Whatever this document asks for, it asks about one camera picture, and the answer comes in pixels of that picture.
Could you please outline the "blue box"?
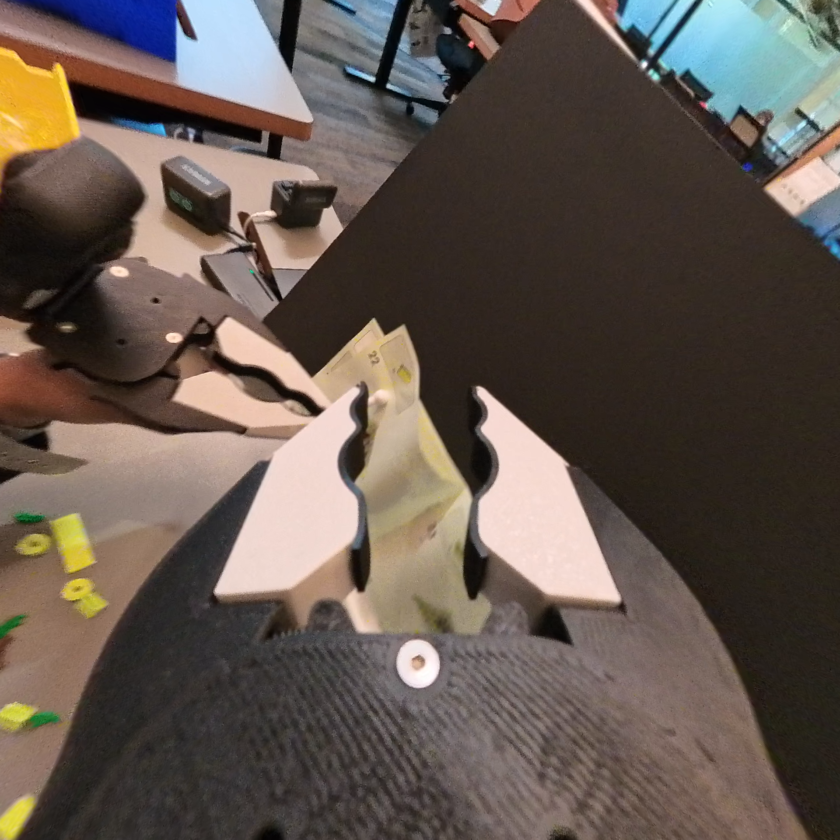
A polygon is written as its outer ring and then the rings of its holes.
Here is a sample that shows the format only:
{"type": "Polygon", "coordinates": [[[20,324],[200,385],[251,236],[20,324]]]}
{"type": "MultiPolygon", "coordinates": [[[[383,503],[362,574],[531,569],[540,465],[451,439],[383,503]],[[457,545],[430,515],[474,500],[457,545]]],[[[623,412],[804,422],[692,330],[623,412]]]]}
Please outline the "blue box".
{"type": "Polygon", "coordinates": [[[176,1],[16,1],[163,60],[176,60],[176,1]]]}

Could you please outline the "black desk leg frame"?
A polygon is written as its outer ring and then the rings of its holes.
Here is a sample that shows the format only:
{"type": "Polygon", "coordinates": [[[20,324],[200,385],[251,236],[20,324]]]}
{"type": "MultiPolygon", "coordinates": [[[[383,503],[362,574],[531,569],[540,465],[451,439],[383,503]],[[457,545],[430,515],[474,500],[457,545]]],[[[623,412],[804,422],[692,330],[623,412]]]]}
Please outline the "black desk leg frame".
{"type": "Polygon", "coordinates": [[[404,103],[406,115],[412,117],[416,106],[430,110],[440,116],[447,108],[446,101],[439,101],[426,98],[391,84],[391,74],[396,62],[396,55],[399,50],[403,32],[411,9],[411,1],[395,2],[394,13],[388,28],[384,46],[382,49],[379,65],[374,75],[366,73],[356,67],[345,65],[343,74],[353,82],[367,88],[384,93],[399,102],[404,103]]]}

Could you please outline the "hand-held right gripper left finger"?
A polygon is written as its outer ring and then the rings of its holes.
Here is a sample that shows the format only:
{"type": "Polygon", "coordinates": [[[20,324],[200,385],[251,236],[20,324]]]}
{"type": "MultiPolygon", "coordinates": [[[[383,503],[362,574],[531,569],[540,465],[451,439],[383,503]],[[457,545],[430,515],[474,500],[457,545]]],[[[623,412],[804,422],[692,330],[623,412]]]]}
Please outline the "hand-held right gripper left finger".
{"type": "Polygon", "coordinates": [[[321,601],[362,592],[371,571],[364,468],[369,390],[352,386],[272,456],[213,596],[278,603],[295,627],[321,601]]]}

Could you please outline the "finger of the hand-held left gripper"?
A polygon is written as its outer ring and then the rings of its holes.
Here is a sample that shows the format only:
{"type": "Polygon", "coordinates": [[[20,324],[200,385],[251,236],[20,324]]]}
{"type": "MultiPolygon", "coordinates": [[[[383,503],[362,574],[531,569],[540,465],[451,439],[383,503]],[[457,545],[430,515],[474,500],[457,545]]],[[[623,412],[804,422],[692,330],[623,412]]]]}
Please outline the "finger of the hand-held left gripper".
{"type": "Polygon", "coordinates": [[[331,404],[288,350],[233,318],[226,318],[215,328],[211,348],[216,367],[233,376],[248,396],[288,406],[331,404]]]}
{"type": "Polygon", "coordinates": [[[251,437],[291,437],[322,413],[305,394],[278,392],[259,379],[217,371],[182,380],[174,403],[240,427],[251,437]]]}

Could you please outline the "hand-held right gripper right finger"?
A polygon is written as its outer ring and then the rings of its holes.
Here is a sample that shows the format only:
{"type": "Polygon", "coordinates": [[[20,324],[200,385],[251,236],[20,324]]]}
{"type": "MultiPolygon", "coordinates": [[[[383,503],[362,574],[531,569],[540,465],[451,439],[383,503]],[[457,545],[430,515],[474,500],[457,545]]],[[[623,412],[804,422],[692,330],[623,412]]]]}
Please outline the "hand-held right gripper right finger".
{"type": "Polygon", "coordinates": [[[516,603],[531,628],[552,608],[620,608],[623,597],[564,457],[480,385],[469,393],[469,431],[468,598],[516,603]]]}

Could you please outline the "scattered yellow-green toy bricks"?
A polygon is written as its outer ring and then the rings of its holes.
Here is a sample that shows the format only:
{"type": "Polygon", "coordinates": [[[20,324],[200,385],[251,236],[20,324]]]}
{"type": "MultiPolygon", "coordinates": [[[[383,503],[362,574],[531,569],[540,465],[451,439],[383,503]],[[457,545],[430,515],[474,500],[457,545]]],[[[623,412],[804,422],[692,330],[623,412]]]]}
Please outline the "scattered yellow-green toy bricks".
{"type": "MultiPolygon", "coordinates": [[[[80,577],[79,572],[96,563],[86,527],[78,513],[46,520],[41,515],[20,511],[14,515],[14,524],[20,526],[49,526],[46,531],[26,530],[14,542],[16,555],[38,558],[51,550],[58,552],[61,568],[68,577],[60,591],[60,598],[73,606],[82,616],[91,619],[109,605],[97,592],[94,582],[80,577]]],[[[32,705],[12,701],[2,706],[1,727],[3,732],[35,730],[60,723],[61,717],[52,710],[39,710],[32,705]]]]}

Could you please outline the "toy brick instruction booklet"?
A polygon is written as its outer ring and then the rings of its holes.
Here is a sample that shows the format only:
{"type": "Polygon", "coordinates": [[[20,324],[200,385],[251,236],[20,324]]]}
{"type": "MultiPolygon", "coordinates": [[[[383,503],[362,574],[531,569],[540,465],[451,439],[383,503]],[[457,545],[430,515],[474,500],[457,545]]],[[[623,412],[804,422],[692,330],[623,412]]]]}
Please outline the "toy brick instruction booklet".
{"type": "Polygon", "coordinates": [[[336,400],[351,385],[392,394],[375,436],[374,605],[393,634],[476,634],[490,606],[470,600],[463,554],[471,493],[421,397],[421,366],[406,326],[368,321],[315,382],[336,400]]]}

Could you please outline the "grey table with brown edge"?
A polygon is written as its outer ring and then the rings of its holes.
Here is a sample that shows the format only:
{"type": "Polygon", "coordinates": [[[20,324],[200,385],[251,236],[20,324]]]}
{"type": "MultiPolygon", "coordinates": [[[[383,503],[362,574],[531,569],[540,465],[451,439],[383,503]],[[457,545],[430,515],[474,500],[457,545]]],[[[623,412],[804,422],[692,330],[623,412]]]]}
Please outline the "grey table with brown edge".
{"type": "Polygon", "coordinates": [[[197,118],[299,141],[313,117],[253,2],[181,2],[195,34],[175,25],[167,61],[19,3],[2,2],[2,47],[69,82],[197,118]]]}

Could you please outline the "white cabinet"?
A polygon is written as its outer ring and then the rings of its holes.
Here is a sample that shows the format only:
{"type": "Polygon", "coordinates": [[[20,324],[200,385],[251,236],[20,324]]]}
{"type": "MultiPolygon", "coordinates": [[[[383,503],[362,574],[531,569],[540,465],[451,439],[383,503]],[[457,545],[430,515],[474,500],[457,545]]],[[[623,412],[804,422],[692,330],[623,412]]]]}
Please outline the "white cabinet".
{"type": "Polygon", "coordinates": [[[838,206],[839,146],[811,158],[799,168],[776,176],[763,188],[765,195],[792,217],[821,213],[822,205],[838,206]]]}

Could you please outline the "flat black power hub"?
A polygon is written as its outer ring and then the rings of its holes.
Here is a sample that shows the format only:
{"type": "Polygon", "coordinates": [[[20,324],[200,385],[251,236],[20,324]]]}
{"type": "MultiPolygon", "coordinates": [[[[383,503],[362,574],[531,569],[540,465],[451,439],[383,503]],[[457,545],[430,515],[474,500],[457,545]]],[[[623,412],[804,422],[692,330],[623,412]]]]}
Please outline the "flat black power hub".
{"type": "Polygon", "coordinates": [[[199,266],[213,288],[229,295],[262,322],[280,302],[245,252],[204,255],[199,266]]]}

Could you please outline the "black backdrop board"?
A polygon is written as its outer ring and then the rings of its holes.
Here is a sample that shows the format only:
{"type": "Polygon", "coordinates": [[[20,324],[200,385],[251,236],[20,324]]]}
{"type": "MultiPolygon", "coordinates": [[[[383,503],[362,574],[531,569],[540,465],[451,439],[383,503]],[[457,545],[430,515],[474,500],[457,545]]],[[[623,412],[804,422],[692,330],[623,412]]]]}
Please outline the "black backdrop board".
{"type": "Polygon", "coordinates": [[[406,325],[469,466],[482,385],[675,566],[838,838],[838,261],[575,2],[540,2],[269,316],[311,372],[406,325]]]}

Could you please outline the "black battery charger case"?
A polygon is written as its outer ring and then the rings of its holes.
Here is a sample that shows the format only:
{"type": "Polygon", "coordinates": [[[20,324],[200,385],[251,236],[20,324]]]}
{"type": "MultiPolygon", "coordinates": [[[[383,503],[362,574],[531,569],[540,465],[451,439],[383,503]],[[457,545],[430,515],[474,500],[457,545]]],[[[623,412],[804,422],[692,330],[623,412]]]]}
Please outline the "black battery charger case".
{"type": "Polygon", "coordinates": [[[183,155],[160,166],[166,208],[205,235],[229,232],[232,216],[230,187],[183,155]]]}

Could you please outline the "person's left hand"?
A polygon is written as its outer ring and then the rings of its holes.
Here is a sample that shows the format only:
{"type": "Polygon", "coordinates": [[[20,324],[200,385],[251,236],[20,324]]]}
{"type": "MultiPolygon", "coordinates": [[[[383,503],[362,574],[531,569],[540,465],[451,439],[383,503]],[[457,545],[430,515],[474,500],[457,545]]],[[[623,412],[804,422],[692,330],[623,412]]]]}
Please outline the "person's left hand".
{"type": "Polygon", "coordinates": [[[52,423],[123,424],[167,434],[162,426],[96,397],[76,372],[57,369],[41,352],[3,355],[2,426],[34,429],[52,423]]]}

